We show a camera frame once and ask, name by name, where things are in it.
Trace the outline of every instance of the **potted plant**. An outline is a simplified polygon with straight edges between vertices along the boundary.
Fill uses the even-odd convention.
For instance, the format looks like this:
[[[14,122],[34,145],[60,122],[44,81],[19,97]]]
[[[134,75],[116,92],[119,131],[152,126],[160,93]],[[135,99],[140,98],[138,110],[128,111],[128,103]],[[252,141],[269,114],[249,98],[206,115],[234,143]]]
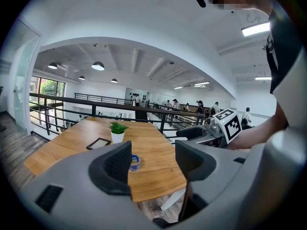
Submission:
[[[111,122],[109,126],[111,129],[111,138],[113,143],[122,142],[125,135],[125,130],[128,128],[127,126],[121,125],[118,122]]]

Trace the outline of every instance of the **staircase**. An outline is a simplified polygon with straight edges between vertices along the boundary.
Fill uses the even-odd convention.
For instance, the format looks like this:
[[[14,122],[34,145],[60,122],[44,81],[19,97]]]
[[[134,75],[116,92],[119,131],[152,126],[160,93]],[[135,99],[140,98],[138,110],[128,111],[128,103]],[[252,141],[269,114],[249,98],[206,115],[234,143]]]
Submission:
[[[147,112],[143,112],[143,111],[135,111],[135,119],[142,119],[144,121],[137,121],[137,122],[144,122],[147,123],[148,119],[147,119]]]

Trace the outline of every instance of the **blue tape roll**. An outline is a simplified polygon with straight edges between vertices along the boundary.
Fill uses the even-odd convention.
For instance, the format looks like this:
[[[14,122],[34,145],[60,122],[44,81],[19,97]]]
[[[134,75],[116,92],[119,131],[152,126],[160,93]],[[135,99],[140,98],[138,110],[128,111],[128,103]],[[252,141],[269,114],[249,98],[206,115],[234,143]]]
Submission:
[[[132,161],[136,161],[137,164],[131,164],[130,170],[131,171],[137,171],[141,167],[141,159],[138,155],[132,154]]]

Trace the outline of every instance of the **window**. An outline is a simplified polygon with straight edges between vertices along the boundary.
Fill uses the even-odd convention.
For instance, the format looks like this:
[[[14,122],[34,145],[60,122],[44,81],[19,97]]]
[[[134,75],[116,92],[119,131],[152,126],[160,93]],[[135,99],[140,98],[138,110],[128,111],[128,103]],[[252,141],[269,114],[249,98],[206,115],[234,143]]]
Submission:
[[[31,77],[30,93],[38,94],[39,83],[40,83],[40,78],[34,76]],[[35,105],[34,103],[38,103],[37,97],[30,96],[29,100],[30,102],[33,102],[30,103],[30,106]]]
[[[44,79],[36,76],[31,77],[31,83],[30,83],[30,93],[37,93],[37,94],[45,94],[45,95],[51,95],[51,96],[64,96],[65,91],[65,83],[59,82],[56,80],[51,79]],[[46,126],[46,123],[43,121],[45,120],[45,111],[43,106],[36,105],[35,103],[44,104],[43,98],[37,98],[30,96],[30,119],[32,122],[35,122],[37,124],[40,124],[42,126]],[[63,109],[63,102],[62,101],[54,101],[47,99],[47,104],[54,104],[50,105],[50,107],[55,107],[57,109]],[[50,108],[47,110],[47,118],[48,121],[52,124],[63,126],[64,122],[61,119],[56,119],[55,117],[63,118],[63,111],[55,110],[53,108]],[[59,131],[59,129],[56,126],[49,126],[49,129]]]
[[[30,93],[45,94],[51,96],[64,96],[65,83],[51,79],[44,79],[40,77],[31,77]],[[38,103],[37,97],[30,96],[30,106],[34,106],[34,103]],[[39,100],[40,104],[44,104],[44,99]],[[55,103],[54,100],[47,100],[47,104]]]

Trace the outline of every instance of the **wooden tabletop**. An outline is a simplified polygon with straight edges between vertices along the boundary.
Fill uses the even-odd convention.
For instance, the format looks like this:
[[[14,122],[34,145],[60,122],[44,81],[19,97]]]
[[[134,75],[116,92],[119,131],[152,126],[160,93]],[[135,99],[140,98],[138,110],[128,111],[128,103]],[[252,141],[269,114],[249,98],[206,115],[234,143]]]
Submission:
[[[88,152],[86,147],[97,138],[111,140],[110,119],[88,117],[65,130],[32,154],[24,165],[35,175],[70,155]],[[175,148],[151,123],[118,121],[128,126],[123,141],[132,142],[132,153],[141,158],[141,168],[128,174],[134,202],[171,194],[186,186],[175,160]]]

